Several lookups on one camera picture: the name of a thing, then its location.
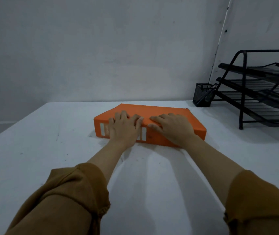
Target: metal frame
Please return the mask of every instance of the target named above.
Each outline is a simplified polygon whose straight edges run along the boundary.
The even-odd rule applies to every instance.
[[[248,109],[245,107],[245,86],[246,86],[246,69],[247,69],[247,53],[266,53],[266,52],[279,52],[279,49],[267,49],[267,50],[240,50],[238,51],[232,61],[230,62],[229,66],[227,67],[225,73],[223,74],[221,81],[218,83],[218,86],[216,87],[215,94],[219,96],[221,99],[229,102],[233,106],[237,107],[240,110],[239,114],[239,129],[243,129],[243,123],[253,123],[253,122],[259,122],[259,123],[264,123],[268,126],[276,126],[276,122],[279,124],[279,120],[276,121],[271,121],[267,120],[263,117],[261,117],[259,114],[256,114],[252,110]],[[235,60],[239,56],[239,54],[243,54],[243,73],[242,73],[242,90],[241,90],[241,99],[240,103],[236,102],[235,100],[225,96],[223,94],[223,91],[219,92],[218,89],[222,84],[222,81],[225,79],[227,76],[228,72],[230,71],[231,67],[233,66]],[[243,121],[243,114],[246,113],[254,118],[258,118],[258,120],[249,120],[249,121]]]

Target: black desk organizer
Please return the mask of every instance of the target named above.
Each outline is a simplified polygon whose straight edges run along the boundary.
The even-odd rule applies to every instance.
[[[196,84],[193,103],[197,107],[209,107],[212,101],[226,101],[240,110],[239,129],[243,123],[259,122],[270,127],[279,127],[279,63],[260,67],[247,67],[247,53],[279,52],[279,50],[241,50],[230,64],[221,63],[218,67],[225,70],[218,77],[218,84]],[[243,66],[233,63],[243,54]],[[228,72],[242,75],[242,79],[226,79]],[[221,84],[232,91],[219,91]],[[243,114],[254,120],[243,120]]]

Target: mustard sleeve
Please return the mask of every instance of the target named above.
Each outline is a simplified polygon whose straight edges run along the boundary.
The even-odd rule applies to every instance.
[[[110,208],[106,185],[91,163],[54,169],[18,210],[6,234],[99,234]]]
[[[278,222],[279,189],[251,171],[239,173],[229,189],[224,220],[231,234],[241,234],[239,228],[247,229],[246,225],[253,220],[251,224],[260,221],[263,221],[261,225],[269,224],[267,220]]]

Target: white table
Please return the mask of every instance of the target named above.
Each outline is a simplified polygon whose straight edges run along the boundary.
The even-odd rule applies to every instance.
[[[86,162],[107,139],[93,118],[121,102],[48,103],[0,134],[0,234],[53,168]],[[279,187],[279,128],[238,129],[238,110],[215,102],[127,102],[189,108],[207,128],[206,141]],[[136,144],[125,152],[108,185],[111,209],[102,234],[228,234],[223,206],[183,150]]]

